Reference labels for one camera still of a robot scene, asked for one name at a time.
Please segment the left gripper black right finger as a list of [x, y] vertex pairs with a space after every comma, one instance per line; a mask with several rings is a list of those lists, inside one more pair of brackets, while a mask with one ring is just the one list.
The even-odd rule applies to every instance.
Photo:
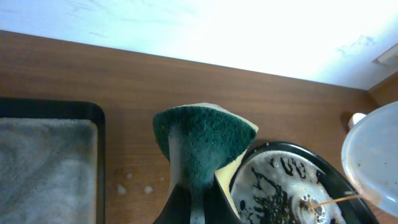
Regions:
[[203, 202], [206, 224], [242, 224], [217, 179], [205, 191]]

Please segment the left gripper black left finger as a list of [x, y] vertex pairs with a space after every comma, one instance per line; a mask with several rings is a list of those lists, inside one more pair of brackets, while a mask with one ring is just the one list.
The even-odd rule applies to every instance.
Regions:
[[164, 209], [154, 224], [190, 224], [191, 195], [190, 192], [176, 184]]

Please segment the green and yellow sponge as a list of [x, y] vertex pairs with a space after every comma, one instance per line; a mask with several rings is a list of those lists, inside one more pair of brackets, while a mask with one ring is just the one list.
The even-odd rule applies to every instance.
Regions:
[[152, 124], [170, 164], [167, 200], [176, 184], [186, 188], [191, 195], [190, 223], [205, 223], [204, 194], [217, 179], [238, 215], [229, 185], [259, 128], [211, 103], [169, 108], [157, 113]]

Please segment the light blue plate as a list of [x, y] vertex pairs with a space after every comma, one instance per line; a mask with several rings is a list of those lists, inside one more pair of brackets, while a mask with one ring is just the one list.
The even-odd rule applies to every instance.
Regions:
[[374, 110], [348, 132], [343, 170], [359, 195], [397, 216], [397, 102]]

